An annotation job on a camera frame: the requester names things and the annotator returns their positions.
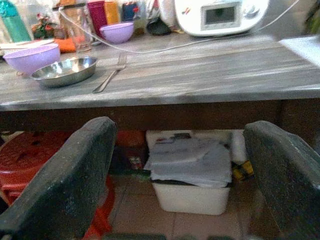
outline kitchen counter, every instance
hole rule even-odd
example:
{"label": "kitchen counter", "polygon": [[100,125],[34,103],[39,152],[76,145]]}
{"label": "kitchen counter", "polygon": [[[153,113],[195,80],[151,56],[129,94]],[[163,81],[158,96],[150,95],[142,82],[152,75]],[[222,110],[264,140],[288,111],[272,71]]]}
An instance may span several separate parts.
{"label": "kitchen counter", "polygon": [[[117,45],[149,51],[208,38],[173,33]],[[163,52],[128,53],[127,67],[92,94],[121,51],[94,46],[91,78],[40,87],[1,63],[0,131],[76,130],[109,116],[119,129],[243,129],[265,120],[314,144],[320,119],[320,69],[265,35],[210,40]],[[75,54],[63,54],[62,59]]]}
{"label": "kitchen counter", "polygon": [[[145,36],[118,45],[150,50],[198,40],[186,34]],[[100,45],[93,77],[48,89],[1,64],[0,110],[44,110],[195,104],[320,97],[320,69],[268,36],[212,40],[164,52],[128,53],[127,67],[104,92],[92,94],[113,70],[119,50]],[[74,54],[63,54],[62,58]]]}
{"label": "kitchen counter", "polygon": [[320,35],[283,39],[280,43],[320,67]]}

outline metal plate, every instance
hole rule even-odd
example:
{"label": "metal plate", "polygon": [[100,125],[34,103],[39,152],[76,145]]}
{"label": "metal plate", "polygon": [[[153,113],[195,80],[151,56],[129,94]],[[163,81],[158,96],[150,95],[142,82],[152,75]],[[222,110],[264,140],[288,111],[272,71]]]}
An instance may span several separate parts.
{"label": "metal plate", "polygon": [[45,66],[31,78],[48,88],[58,88],[79,83],[91,77],[96,70],[97,58],[73,57]]}

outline white plastic bin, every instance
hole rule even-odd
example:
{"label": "white plastic bin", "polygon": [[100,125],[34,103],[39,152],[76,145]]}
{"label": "white plastic bin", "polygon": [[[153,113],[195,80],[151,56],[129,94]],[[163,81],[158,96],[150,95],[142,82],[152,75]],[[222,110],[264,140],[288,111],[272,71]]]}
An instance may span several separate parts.
{"label": "white plastic bin", "polygon": [[168,212],[220,215],[226,211],[229,187],[152,183],[160,206]]}

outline red cup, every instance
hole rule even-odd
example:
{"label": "red cup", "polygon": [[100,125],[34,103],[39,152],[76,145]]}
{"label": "red cup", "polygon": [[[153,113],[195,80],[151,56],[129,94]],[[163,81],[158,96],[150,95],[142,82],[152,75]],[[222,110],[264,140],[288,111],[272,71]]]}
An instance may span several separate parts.
{"label": "red cup", "polygon": [[95,32],[100,38],[103,38],[103,36],[100,33],[100,28],[104,25],[107,25],[105,1],[88,2],[87,5],[90,12],[90,16],[92,18],[92,23]]}

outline appliance display screen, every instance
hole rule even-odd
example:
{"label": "appliance display screen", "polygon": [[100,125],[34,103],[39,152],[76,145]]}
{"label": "appliance display screen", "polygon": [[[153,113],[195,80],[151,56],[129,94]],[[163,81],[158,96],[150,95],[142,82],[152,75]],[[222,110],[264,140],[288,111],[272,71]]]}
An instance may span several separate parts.
{"label": "appliance display screen", "polygon": [[205,12],[205,24],[223,24],[235,21],[235,7],[209,9]]}

